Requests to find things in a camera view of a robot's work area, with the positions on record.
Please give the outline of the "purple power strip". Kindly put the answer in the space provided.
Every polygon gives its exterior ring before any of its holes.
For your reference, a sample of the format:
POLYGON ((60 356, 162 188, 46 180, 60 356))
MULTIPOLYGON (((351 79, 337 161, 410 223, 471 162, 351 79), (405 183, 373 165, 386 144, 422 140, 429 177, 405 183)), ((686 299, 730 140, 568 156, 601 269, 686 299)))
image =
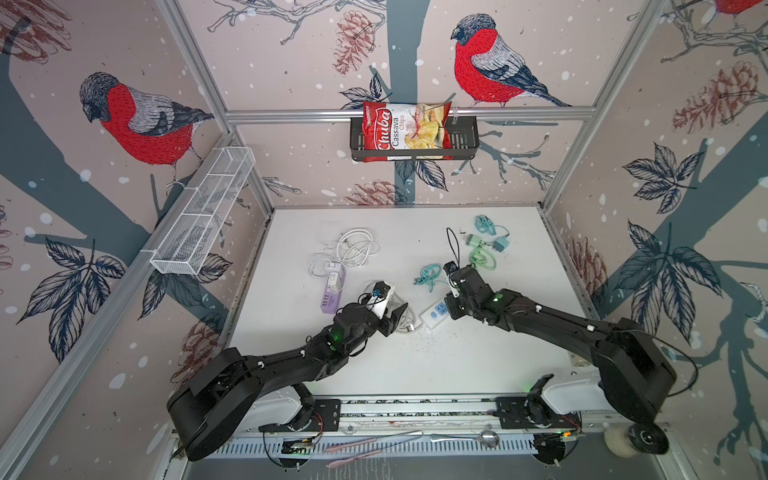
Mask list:
POLYGON ((332 271, 328 274, 320 305, 324 314, 333 315, 339 308, 344 279, 345 273, 343 271, 332 271))

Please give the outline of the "white blue power strip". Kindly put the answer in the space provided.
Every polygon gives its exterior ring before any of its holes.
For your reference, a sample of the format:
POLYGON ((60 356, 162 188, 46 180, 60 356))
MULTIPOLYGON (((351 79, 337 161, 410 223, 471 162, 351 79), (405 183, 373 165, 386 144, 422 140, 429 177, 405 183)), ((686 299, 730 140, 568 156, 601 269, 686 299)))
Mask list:
POLYGON ((419 318, 427 329, 435 330, 446 319, 450 319, 451 316, 445 301, 440 300, 422 312, 419 318))

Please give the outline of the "small white plug adapter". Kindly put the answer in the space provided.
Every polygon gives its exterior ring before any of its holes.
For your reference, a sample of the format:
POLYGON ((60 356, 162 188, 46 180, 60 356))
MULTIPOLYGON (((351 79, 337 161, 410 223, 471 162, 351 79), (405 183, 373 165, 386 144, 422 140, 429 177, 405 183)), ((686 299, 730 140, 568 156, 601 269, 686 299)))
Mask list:
POLYGON ((330 254, 315 254, 308 264, 308 274, 314 279, 324 279, 331 293, 343 290, 346 273, 347 267, 330 254))

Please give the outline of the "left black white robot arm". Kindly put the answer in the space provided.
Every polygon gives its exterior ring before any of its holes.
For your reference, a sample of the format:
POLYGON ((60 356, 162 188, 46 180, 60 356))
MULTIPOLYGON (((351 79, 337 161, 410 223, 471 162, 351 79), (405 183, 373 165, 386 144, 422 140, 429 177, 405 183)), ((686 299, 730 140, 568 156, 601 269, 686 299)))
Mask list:
POLYGON ((362 353, 379 333, 392 335, 403 323, 409 304, 395 288, 378 281, 356 302, 336 310, 331 324, 292 350, 266 356, 222 350, 174 393, 167 410, 188 460, 202 460, 224 445, 262 396, 334 375, 362 353))

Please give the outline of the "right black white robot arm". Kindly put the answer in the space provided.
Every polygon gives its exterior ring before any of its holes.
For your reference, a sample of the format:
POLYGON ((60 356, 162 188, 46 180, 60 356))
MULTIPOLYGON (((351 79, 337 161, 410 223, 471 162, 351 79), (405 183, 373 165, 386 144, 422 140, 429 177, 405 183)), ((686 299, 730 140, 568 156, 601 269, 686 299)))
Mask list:
POLYGON ((590 321, 544 306, 523 294, 494 291, 478 271, 444 265, 452 292, 445 302, 452 319, 470 316, 506 332, 526 334, 589 360, 599 372, 608 404, 640 425, 655 422, 677 374, 652 337, 626 318, 590 321))

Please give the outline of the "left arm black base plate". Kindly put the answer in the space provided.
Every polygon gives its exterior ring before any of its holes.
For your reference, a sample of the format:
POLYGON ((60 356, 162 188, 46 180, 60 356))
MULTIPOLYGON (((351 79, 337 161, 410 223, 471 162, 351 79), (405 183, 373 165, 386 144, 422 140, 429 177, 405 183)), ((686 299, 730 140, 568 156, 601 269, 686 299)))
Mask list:
POLYGON ((341 401, 339 399, 304 398, 299 410, 286 423, 267 424, 258 428, 262 433, 319 433, 339 429, 341 401))

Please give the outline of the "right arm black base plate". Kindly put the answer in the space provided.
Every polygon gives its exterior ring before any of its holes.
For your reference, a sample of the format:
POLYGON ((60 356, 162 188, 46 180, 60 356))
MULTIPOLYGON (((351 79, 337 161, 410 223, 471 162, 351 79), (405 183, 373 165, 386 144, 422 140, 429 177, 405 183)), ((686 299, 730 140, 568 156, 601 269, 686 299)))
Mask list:
POLYGON ((582 426, 578 414, 557 414, 542 400, 529 400, 526 396, 502 396, 495 400, 493 416, 503 429, 560 429, 579 430, 582 426))

